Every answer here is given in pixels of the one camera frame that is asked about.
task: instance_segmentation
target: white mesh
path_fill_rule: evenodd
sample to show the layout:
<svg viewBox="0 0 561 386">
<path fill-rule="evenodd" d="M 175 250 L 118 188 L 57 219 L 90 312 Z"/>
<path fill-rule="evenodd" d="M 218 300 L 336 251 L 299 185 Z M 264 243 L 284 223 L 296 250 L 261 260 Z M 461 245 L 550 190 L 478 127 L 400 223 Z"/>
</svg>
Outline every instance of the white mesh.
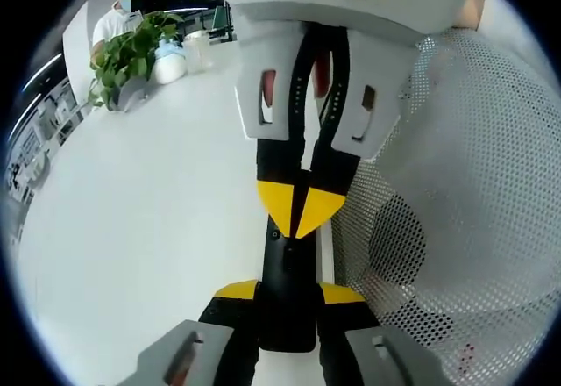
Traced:
<svg viewBox="0 0 561 386">
<path fill-rule="evenodd" d="M 561 101 L 476 32 L 427 39 L 334 217 L 336 281 L 456 384 L 510 384 L 561 297 Z"/>
</svg>

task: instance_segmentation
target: white table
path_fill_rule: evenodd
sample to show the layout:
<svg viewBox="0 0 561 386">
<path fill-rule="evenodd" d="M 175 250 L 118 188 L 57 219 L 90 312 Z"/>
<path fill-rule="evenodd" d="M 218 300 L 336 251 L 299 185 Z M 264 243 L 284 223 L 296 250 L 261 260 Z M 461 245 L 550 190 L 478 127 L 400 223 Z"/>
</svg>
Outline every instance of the white table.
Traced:
<svg viewBox="0 0 561 386">
<path fill-rule="evenodd" d="M 94 110 L 32 202 L 17 278 L 74 384 L 123 380 L 141 350 L 198 319 L 216 290 L 260 277 L 266 213 L 256 144 L 235 104 L 238 47 L 213 55 L 215 69 L 160 87 L 133 111 Z M 317 350 L 261 352 L 253 384 L 324 384 Z"/>
</svg>

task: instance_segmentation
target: green plant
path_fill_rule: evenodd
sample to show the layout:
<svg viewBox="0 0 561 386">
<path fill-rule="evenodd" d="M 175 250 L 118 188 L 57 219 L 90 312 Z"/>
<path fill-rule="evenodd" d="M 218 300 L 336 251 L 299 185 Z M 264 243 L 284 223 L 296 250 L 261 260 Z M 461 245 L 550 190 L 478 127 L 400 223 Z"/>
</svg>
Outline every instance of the green plant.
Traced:
<svg viewBox="0 0 561 386">
<path fill-rule="evenodd" d="M 92 81 L 89 99 L 94 105 L 109 104 L 113 93 L 129 79 L 144 76 L 150 79 L 154 62 L 154 52 L 163 37 L 171 39 L 177 34 L 176 23 L 183 19 L 171 13 L 154 11 L 144 16 L 144 20 L 134 32 L 104 43 L 95 62 L 90 63 L 96 71 Z"/>
</svg>

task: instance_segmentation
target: yellow accent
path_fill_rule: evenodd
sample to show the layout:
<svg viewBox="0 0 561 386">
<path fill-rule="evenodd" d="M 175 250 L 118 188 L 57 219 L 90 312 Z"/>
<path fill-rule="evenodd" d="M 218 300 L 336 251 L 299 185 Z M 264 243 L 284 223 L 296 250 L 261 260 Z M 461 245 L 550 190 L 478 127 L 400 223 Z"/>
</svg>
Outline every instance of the yellow accent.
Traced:
<svg viewBox="0 0 561 386">
<path fill-rule="evenodd" d="M 266 210 L 285 237 L 290 236 L 292 196 L 295 186 L 281 182 L 257 181 L 257 190 Z"/>
<path fill-rule="evenodd" d="M 214 297 L 243 298 L 244 300 L 253 300 L 256 286 L 256 280 L 231 283 L 230 285 L 226 285 L 221 290 L 219 289 Z"/>
<path fill-rule="evenodd" d="M 320 282 L 319 285 L 322 287 L 323 300 L 326 304 L 359 303 L 365 301 L 365 298 L 358 292 L 348 287 L 325 282 Z"/>
<path fill-rule="evenodd" d="M 310 187 L 296 238 L 301 239 L 331 218 L 343 206 L 344 200 L 345 196 Z"/>
</svg>

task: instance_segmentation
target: white shirt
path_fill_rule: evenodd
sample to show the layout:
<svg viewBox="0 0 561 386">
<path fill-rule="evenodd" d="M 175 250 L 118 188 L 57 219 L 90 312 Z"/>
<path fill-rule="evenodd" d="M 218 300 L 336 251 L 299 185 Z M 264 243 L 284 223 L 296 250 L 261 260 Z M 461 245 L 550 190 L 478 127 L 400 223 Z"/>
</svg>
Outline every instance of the white shirt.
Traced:
<svg viewBox="0 0 561 386">
<path fill-rule="evenodd" d="M 142 13 L 135 11 L 130 13 L 123 9 L 115 9 L 115 2 L 111 10 L 105 13 L 96 24 L 92 37 L 92 46 L 99 41 L 109 41 L 117 35 L 134 31 L 142 22 Z"/>
</svg>

